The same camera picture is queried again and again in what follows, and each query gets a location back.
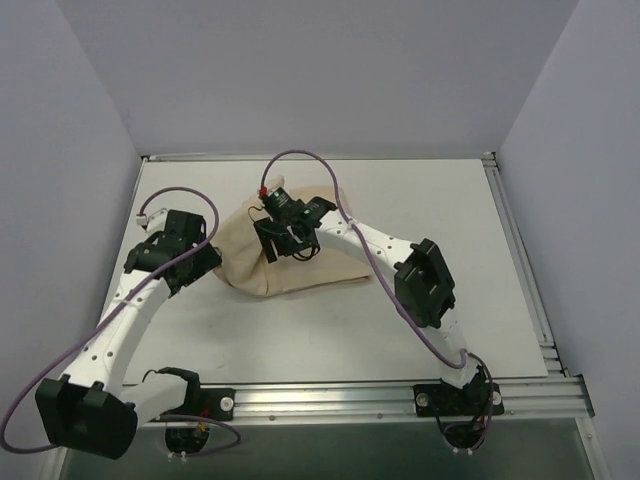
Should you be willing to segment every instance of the white table surface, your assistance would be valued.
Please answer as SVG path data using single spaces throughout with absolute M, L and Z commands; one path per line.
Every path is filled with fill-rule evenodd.
M 148 163 L 109 295 L 127 252 L 145 238 L 134 212 L 156 190 L 190 186 L 230 215 L 260 181 L 264 161 Z M 456 281 L 455 314 L 470 350 L 498 378 L 547 371 L 480 160 L 340 160 L 332 165 L 354 216 L 398 238 L 437 242 Z M 328 184 L 314 161 L 284 161 L 272 174 L 290 188 Z M 169 193 L 149 207 L 213 216 L 197 197 Z M 206 383 L 293 383 L 438 378 L 435 358 L 375 280 L 271 299 L 246 296 L 213 274 L 162 306 L 125 376 L 150 368 L 197 371 Z

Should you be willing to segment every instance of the black joint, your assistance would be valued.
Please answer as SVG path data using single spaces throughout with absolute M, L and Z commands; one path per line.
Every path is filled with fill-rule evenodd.
M 185 415 L 206 417 L 212 420 L 226 422 L 233 420 L 233 407 L 228 408 L 235 401 L 235 390 L 232 388 L 213 388 L 203 391 L 202 400 L 198 410 L 183 412 Z M 209 439 L 211 428 L 206 424 L 199 424 L 196 428 L 167 428 L 165 431 L 165 444 L 170 452 L 196 453 L 202 450 Z
M 184 403 L 171 413 L 182 415 L 197 415 L 198 408 L 202 400 L 202 389 L 200 387 L 200 376 L 196 372 L 184 370 L 182 368 L 165 367 L 158 370 L 159 374 L 175 375 L 187 382 Z
M 493 383 L 493 391 L 500 393 L 500 386 Z M 463 388 L 448 383 L 418 384 L 413 386 L 416 415 L 418 417 L 464 417 L 489 411 L 490 385 L 480 367 L 471 382 Z M 493 405 L 493 415 L 504 414 L 502 401 Z
M 74 385 L 67 376 L 64 380 L 45 378 L 35 398 L 54 445 L 117 459 L 133 441 L 136 412 L 108 392 Z
M 283 188 L 261 200 L 269 217 L 255 221 L 253 226 L 269 263 L 277 261 L 279 256 L 320 250 L 316 229 L 322 225 L 321 219 L 327 212 L 336 210 L 334 203 L 322 197 L 313 197 L 307 203 L 293 200 Z
M 147 240 L 136 245 L 127 256 L 125 273 L 132 270 L 153 272 L 165 263 L 188 252 L 194 244 L 205 239 L 205 221 L 201 215 L 169 210 L 162 232 L 154 232 Z M 181 288 L 191 285 L 222 263 L 222 257 L 212 245 L 165 270 L 164 278 L 175 295 Z
M 420 328 L 440 328 L 444 314 L 455 306 L 455 282 L 438 245 L 425 238 L 411 249 L 395 265 L 396 297 Z

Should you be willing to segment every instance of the screw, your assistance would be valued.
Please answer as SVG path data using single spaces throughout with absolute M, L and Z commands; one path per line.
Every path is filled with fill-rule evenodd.
M 416 395 L 416 405 L 419 407 L 426 407 L 429 405 L 429 397 L 426 393 L 419 393 Z
M 220 400 L 220 409 L 223 412 L 230 412 L 231 410 L 233 410 L 234 405 L 235 402 L 231 397 L 224 397 L 222 400 Z

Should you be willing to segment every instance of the white wall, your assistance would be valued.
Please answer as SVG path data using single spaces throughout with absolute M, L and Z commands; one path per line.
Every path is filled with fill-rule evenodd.
M 577 0 L 58 0 L 141 153 L 478 154 Z
M 499 164 L 615 478 L 638 478 L 640 3 L 581 0 Z
M 97 321 L 139 158 L 53 0 L 0 5 L 0 410 Z M 32 397 L 9 428 L 41 445 Z M 41 458 L 0 451 L 0 477 Z

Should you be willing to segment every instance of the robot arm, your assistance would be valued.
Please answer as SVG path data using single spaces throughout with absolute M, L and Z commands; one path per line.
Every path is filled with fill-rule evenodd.
M 146 227 L 149 237 L 129 253 L 101 323 L 122 302 L 124 308 L 84 346 L 58 380 L 44 379 L 38 386 L 36 403 L 55 445 L 119 458 L 139 426 L 170 410 L 193 410 L 191 404 L 199 401 L 198 375 L 176 368 L 161 369 L 148 381 L 122 390 L 129 362 L 160 306 L 221 263 L 215 249 L 206 245 L 128 299 L 150 272 L 205 236 L 200 215 L 175 210 L 152 215 Z
M 295 255 L 307 250 L 313 256 L 321 245 L 367 262 L 363 242 L 350 225 L 357 224 L 373 260 L 393 281 L 395 297 L 405 311 L 445 359 L 451 364 L 460 362 L 467 345 L 453 311 L 455 283 L 435 243 L 424 239 L 414 244 L 354 219 L 347 222 L 333 203 L 320 197 L 304 204 L 278 188 L 263 195 L 262 202 L 270 217 L 254 226 L 270 263 L 277 255 L 299 259 Z M 440 369 L 444 382 L 462 389 L 478 374 L 478 363 L 468 358 L 461 368 L 452 368 L 440 362 Z

